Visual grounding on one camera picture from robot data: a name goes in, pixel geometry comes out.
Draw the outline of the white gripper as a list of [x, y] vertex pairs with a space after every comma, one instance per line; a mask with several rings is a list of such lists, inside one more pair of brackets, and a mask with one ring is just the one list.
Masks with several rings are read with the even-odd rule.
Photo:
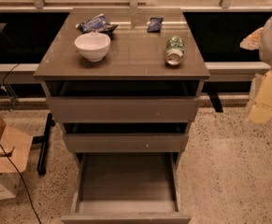
[[[272, 16], [265, 23], [264, 29], [260, 27], [246, 36], [239, 46], [247, 50], [259, 49], [260, 60], [272, 66]], [[261, 76], [261, 84], [251, 101], [247, 120], [253, 125], [265, 125], [271, 118], [272, 69]]]

